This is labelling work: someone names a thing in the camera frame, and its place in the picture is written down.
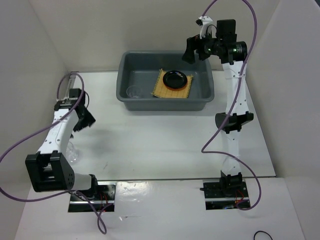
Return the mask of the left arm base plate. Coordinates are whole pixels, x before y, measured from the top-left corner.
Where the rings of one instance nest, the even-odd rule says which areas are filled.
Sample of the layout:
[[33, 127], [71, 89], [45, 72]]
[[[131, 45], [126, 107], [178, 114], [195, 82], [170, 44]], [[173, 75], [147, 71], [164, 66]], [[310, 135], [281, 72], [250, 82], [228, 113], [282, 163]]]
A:
[[[97, 212], [101, 210], [103, 212], [115, 211], [116, 186], [116, 182], [99, 181], [96, 193], [87, 197]], [[70, 196], [68, 212], [89, 213], [93, 212], [93, 209], [85, 198], [76, 193]]]

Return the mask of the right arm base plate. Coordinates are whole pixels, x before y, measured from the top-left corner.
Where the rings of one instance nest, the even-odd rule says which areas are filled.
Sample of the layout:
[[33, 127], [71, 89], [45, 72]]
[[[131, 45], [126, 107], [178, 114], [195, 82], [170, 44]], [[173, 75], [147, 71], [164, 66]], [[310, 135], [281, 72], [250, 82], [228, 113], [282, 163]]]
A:
[[251, 207], [246, 182], [238, 187], [223, 190], [218, 179], [203, 180], [200, 191], [204, 194], [206, 210], [236, 209], [237, 204], [241, 209]]

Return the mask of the bamboo mat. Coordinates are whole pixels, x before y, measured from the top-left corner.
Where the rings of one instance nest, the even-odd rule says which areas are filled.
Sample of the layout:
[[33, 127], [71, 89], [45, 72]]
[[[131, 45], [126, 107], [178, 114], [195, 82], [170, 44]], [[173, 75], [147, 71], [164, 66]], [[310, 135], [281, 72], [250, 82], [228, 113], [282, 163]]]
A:
[[163, 83], [163, 77], [167, 73], [167, 71], [164, 71], [162, 68], [159, 70], [159, 75], [157, 77], [155, 86], [152, 91], [152, 95], [157, 98], [174, 98], [174, 99], [186, 99], [189, 96], [189, 92], [191, 89], [192, 81], [193, 81], [193, 75], [187, 75], [187, 84], [186, 86], [182, 87], [181, 89], [171, 89], [165, 86]]

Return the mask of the black plate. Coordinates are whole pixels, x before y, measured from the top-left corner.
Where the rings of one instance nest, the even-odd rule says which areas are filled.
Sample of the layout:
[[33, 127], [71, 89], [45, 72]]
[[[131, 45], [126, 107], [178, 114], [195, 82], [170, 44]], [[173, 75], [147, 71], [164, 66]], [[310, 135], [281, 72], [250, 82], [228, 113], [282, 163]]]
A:
[[172, 70], [164, 74], [162, 78], [163, 84], [168, 86], [179, 86], [188, 83], [187, 76], [180, 71]]

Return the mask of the orange plastic plate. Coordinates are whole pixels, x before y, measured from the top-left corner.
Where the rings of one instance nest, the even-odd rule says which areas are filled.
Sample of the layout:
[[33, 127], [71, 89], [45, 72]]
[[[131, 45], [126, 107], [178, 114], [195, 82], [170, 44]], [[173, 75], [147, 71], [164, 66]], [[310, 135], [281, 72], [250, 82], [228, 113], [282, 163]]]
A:
[[173, 86], [173, 85], [164, 85], [167, 89], [172, 90], [172, 91], [182, 91], [187, 87], [187, 84], [184, 85], [178, 85], [178, 86]]

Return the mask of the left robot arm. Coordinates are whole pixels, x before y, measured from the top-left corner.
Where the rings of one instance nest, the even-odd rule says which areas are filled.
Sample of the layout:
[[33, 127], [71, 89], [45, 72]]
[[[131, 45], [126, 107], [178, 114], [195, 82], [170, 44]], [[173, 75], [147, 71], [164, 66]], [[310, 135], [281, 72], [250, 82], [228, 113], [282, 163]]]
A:
[[25, 165], [35, 192], [80, 191], [88, 200], [100, 193], [93, 174], [78, 174], [67, 160], [67, 147], [73, 132], [91, 127], [95, 118], [85, 106], [86, 94], [72, 88], [66, 99], [54, 106], [53, 123], [35, 154], [27, 155]]

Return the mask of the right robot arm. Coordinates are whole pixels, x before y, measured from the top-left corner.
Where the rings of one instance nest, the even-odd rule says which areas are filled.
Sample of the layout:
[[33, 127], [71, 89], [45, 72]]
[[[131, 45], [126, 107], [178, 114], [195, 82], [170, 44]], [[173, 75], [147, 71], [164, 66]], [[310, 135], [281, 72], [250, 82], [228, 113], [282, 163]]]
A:
[[243, 125], [254, 119], [250, 112], [246, 94], [246, 68], [251, 49], [244, 41], [237, 40], [236, 21], [219, 20], [216, 33], [212, 34], [213, 20], [201, 16], [196, 21], [200, 33], [186, 40], [186, 50], [182, 60], [194, 64], [196, 59], [204, 61], [210, 56], [220, 59], [227, 86], [227, 102], [224, 112], [215, 115], [215, 124], [222, 136], [222, 145], [229, 151], [226, 155], [219, 178], [219, 192], [229, 197], [243, 184], [239, 162], [239, 138]]

